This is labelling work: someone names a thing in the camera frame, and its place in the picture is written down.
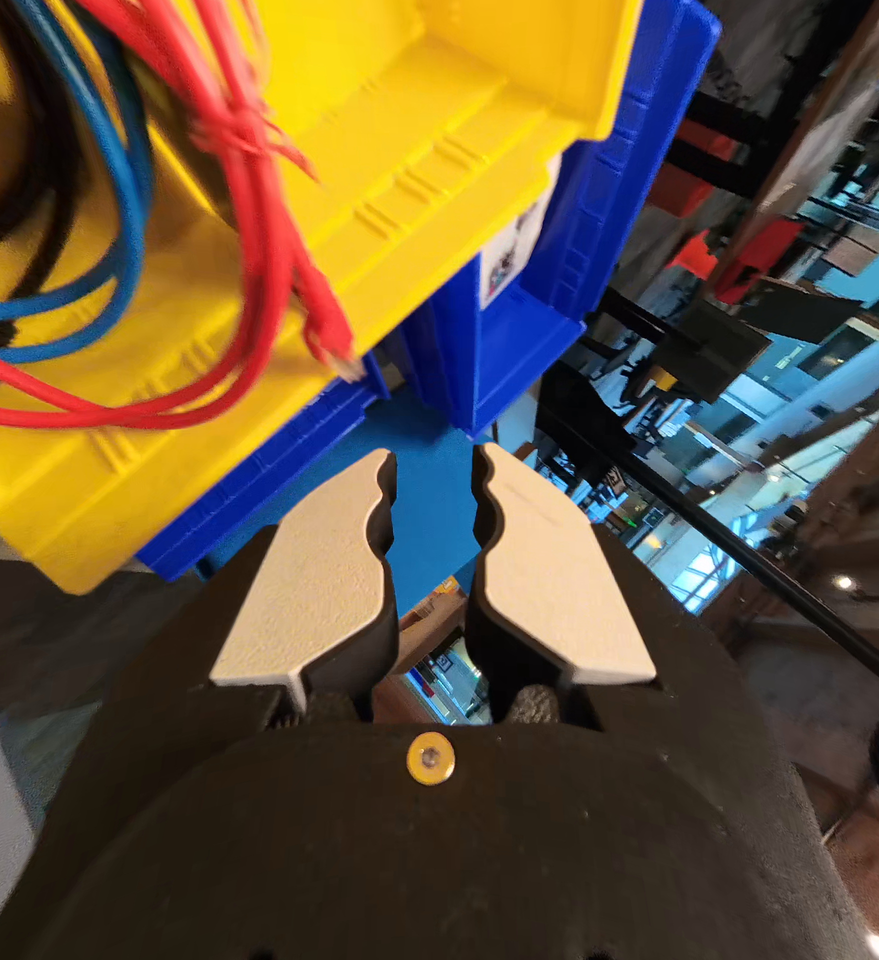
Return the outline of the yellow storage bin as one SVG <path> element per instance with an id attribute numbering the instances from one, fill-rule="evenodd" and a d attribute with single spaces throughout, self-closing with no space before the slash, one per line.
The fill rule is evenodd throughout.
<path id="1" fill-rule="evenodd" d="M 266 101 L 318 167 L 282 162 L 305 242 L 369 350 L 538 198 L 548 163 L 606 138 L 642 2 L 266 2 L 277 56 Z M 109 405 L 212 369 L 239 322 L 234 230 L 147 107 L 156 202 L 145 273 L 113 332 L 40 364 Z M 276 437 L 334 381 L 289 314 L 257 385 L 173 431 L 0 426 L 0 539 L 85 594 Z"/>

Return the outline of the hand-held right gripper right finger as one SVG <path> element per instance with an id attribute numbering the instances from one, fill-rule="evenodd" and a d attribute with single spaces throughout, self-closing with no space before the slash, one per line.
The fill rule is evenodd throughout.
<path id="1" fill-rule="evenodd" d="M 588 517 L 501 446 L 473 447 L 480 546 L 465 639 L 492 691 L 644 685 L 657 668 Z"/>

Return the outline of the blue storage bin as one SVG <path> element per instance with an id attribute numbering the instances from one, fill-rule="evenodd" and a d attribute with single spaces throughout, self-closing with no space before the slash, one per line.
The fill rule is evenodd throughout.
<path id="1" fill-rule="evenodd" d="M 211 557 L 260 508 L 361 424 L 389 390 L 374 350 L 363 378 L 334 380 L 272 437 L 154 536 L 135 559 L 166 582 L 190 570 L 209 572 Z"/>
<path id="2" fill-rule="evenodd" d="M 645 2 L 611 134 L 564 153 L 518 278 L 481 306 L 476 256 L 385 338 L 409 388 L 472 439 L 586 330 L 721 33 L 693 1 Z"/>

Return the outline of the black metal pole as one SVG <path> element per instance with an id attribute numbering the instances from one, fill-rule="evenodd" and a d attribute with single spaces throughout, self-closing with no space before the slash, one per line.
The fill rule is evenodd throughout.
<path id="1" fill-rule="evenodd" d="M 597 311 L 651 342 L 653 362 L 704 402 L 717 400 L 769 345 L 762 333 L 711 305 L 671 326 L 609 287 Z M 551 367 L 540 389 L 536 423 L 580 479 L 594 487 L 611 469 L 633 479 L 879 678 L 878 646 L 643 462 L 625 419 L 601 400 L 588 378 L 568 366 Z"/>

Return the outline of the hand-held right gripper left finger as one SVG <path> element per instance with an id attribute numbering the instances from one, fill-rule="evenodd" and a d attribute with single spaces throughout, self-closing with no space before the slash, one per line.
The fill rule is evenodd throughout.
<path id="1" fill-rule="evenodd" d="M 279 522 L 209 674 L 217 687 L 370 694 L 398 658 L 396 455 L 376 448 Z"/>

